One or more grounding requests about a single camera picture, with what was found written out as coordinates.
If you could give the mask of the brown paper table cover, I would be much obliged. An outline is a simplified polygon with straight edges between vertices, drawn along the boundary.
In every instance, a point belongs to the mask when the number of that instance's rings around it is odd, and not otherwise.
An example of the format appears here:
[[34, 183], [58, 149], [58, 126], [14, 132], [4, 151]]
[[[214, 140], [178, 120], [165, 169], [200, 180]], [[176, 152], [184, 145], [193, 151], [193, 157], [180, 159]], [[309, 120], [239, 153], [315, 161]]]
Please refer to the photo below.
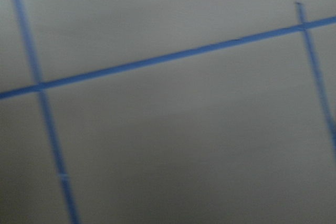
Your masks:
[[335, 223], [335, 0], [1, 0], [1, 223]]

